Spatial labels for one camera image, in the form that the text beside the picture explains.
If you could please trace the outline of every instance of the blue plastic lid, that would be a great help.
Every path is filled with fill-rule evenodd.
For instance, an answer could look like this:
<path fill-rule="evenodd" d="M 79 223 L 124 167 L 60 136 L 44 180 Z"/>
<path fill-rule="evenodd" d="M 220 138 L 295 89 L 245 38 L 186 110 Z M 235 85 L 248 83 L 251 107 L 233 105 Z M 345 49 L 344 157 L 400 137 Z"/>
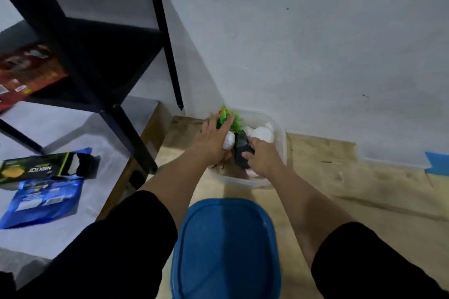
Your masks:
<path fill-rule="evenodd" d="M 273 224 L 245 199 L 206 199 L 188 209 L 171 265 L 174 299 L 277 299 L 281 271 Z"/>

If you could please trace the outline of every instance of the shelf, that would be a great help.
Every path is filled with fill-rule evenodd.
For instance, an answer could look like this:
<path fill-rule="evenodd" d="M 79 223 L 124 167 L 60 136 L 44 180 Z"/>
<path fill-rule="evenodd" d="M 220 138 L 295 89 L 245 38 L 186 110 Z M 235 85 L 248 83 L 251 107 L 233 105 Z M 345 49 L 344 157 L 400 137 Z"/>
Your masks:
<path fill-rule="evenodd" d="M 68 18 L 105 86 L 123 102 L 163 47 L 161 31 L 127 25 Z M 38 40 L 25 22 L 0 33 L 0 53 Z M 70 77 L 33 93 L 28 102 L 95 111 Z"/>

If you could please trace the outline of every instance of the plastic tub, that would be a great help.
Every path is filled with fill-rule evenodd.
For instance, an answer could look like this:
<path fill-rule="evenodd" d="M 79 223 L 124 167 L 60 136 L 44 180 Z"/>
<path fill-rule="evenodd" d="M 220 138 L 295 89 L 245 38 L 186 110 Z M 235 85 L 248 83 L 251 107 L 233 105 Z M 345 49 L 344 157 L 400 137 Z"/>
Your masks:
<path fill-rule="evenodd" d="M 250 126 L 251 128 L 257 128 L 270 122 L 274 128 L 274 144 L 278 149 L 279 155 L 284 162 L 287 163 L 287 138 L 285 130 L 271 117 L 255 111 L 247 111 L 238 108 L 228 109 L 238 112 L 242 118 L 243 126 Z M 239 183 L 251 188 L 258 188 L 270 185 L 264 177 L 248 177 L 246 171 L 235 165 L 234 160 L 227 161 L 224 168 L 216 166 L 211 168 L 212 174 L 222 180 L 225 183 Z"/>

